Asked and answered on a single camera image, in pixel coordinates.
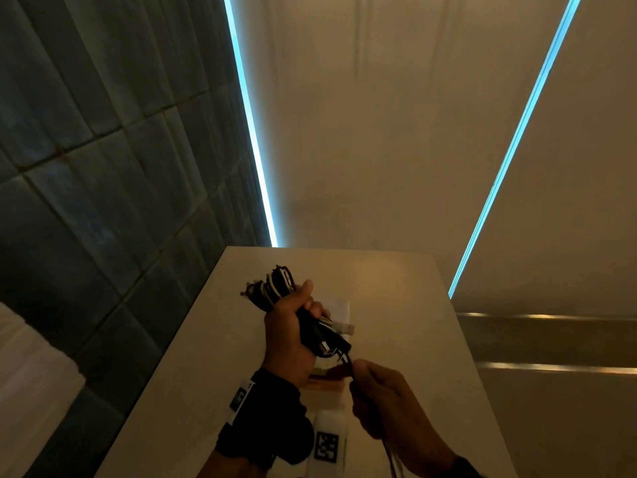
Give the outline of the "white box with marker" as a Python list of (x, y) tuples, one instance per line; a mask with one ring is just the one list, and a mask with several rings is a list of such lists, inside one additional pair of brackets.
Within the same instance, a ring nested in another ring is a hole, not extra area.
[(321, 410), (314, 418), (314, 448), (306, 478), (344, 478), (347, 421), (344, 412)]

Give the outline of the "cyan light strip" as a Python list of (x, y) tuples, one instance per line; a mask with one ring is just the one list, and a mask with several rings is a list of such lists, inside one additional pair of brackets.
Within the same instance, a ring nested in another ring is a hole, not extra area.
[(264, 168), (259, 148), (259, 140), (257, 130), (255, 127), (253, 112), (251, 110), (250, 94), (248, 89), (248, 83), (245, 74), (245, 67), (243, 64), (242, 50), (240, 47), (240, 40), (238, 37), (238, 31), (235, 23), (235, 16), (233, 13), (232, 0), (224, 0), (224, 7), (226, 17), (229, 25), (230, 37), (233, 46), (233, 53), (235, 57), (235, 65), (238, 73), (238, 80), (240, 83), (240, 92), (242, 95), (242, 102), (245, 111), (245, 118), (248, 127), (248, 133), (250, 138), (250, 147), (252, 151), (252, 158), (255, 164), (255, 170), (257, 172), (257, 187), (260, 192), (261, 200), (264, 207), (264, 216), (267, 226), (267, 239), (269, 245), (273, 248), (278, 248), (278, 240), (276, 236), (275, 221), (272, 214), (272, 208), (269, 201), (269, 195), (267, 192), (267, 182), (264, 174)]
[(515, 153), (522, 140), (525, 129), (530, 122), (537, 102), (539, 101), (541, 93), (545, 87), (546, 80), (550, 76), (555, 60), (562, 47), (562, 43), (564, 42), (564, 39), (569, 31), (569, 27), (571, 26), (571, 23), (577, 13), (581, 1), (582, 0), (568, 0), (565, 8), (562, 10), (559, 24), (553, 33), (553, 38), (551, 40), (550, 46), (546, 51), (545, 58), (540, 70), (538, 71), (536, 81), (534, 82), (527, 103), (525, 104), (524, 110), (514, 131), (514, 135), (512, 136), (511, 142), (508, 145), (507, 151), (505, 152), (504, 158), (490, 188), (489, 194), (485, 200), (482, 211), (480, 212), (480, 215), (476, 221), (474, 230), (467, 242), (466, 249), (460, 259), (458, 268), (450, 284), (450, 288), (448, 291), (449, 299), (454, 298), (454, 294), (456, 293), (460, 280), (466, 270), (466, 266), (470, 260), (475, 245), (480, 238), (480, 234), (487, 221), (490, 210), (492, 209), (493, 204), (497, 198), (498, 192), (501, 188), (501, 185), (503, 184), (510, 164), (515, 157)]

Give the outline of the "person's left forearm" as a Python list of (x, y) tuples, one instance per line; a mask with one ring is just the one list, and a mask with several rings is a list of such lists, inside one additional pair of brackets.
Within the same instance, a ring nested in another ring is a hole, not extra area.
[(196, 478), (266, 478), (267, 471), (245, 457), (228, 458), (213, 450)]

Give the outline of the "person's left hand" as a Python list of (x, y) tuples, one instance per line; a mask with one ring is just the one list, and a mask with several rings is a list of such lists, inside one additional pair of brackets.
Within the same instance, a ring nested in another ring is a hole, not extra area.
[[(329, 317), (321, 302), (314, 300), (315, 319)], [(285, 297), (264, 318), (266, 350), (262, 367), (297, 388), (305, 385), (315, 367), (316, 356), (301, 343), (297, 315), (285, 315)]]

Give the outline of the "black left wrist band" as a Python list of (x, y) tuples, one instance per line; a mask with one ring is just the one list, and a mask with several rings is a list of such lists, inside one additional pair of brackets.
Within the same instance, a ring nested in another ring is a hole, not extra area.
[(251, 380), (254, 386), (233, 425), (225, 422), (215, 449), (228, 458), (248, 458), (266, 471), (276, 458), (300, 464), (314, 448), (314, 428), (298, 388), (265, 368)]

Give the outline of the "brass metal rail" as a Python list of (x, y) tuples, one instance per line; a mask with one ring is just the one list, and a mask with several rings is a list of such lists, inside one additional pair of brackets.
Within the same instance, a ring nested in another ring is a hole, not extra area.
[(534, 319), (546, 321), (574, 321), (574, 322), (627, 322), (637, 324), (637, 317), (599, 317), (599, 316), (577, 316), (577, 315), (551, 315), (551, 314), (489, 314), (477, 312), (458, 312), (458, 317), (485, 318), (485, 319)]
[(637, 368), (610, 366), (581, 366), (574, 364), (539, 364), (521, 362), (476, 362), (477, 369), (541, 371), (552, 373), (588, 373), (598, 375), (637, 376)]

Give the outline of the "white paper sheet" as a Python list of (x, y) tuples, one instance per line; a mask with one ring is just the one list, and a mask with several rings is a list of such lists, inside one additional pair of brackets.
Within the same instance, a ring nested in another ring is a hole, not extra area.
[(354, 332), (354, 326), (350, 321), (349, 301), (347, 299), (322, 299), (320, 302), (330, 314), (329, 317), (322, 316), (319, 319), (320, 324), (349, 342)]

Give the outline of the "orange flat piece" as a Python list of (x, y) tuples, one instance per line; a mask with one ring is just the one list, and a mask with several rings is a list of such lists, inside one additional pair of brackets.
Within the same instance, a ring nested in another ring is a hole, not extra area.
[(331, 378), (326, 375), (310, 375), (303, 389), (324, 393), (343, 393), (346, 378)]

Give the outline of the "person's right hand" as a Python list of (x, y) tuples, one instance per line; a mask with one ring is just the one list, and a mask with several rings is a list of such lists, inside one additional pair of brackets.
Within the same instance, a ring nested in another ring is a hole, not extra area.
[(392, 388), (398, 398), (385, 425), (386, 432), (369, 435), (384, 440), (410, 473), (420, 478), (442, 478), (454, 464), (456, 454), (436, 432), (399, 371)]

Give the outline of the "white marker tag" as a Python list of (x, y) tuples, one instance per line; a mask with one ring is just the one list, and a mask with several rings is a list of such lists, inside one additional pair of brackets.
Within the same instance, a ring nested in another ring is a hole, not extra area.
[(229, 426), (232, 426), (238, 412), (242, 408), (243, 403), (245, 402), (246, 397), (249, 395), (252, 387), (254, 386), (254, 381), (251, 379), (244, 380), (241, 385), (238, 387), (233, 399), (229, 405), (229, 411), (227, 414), (226, 423)]

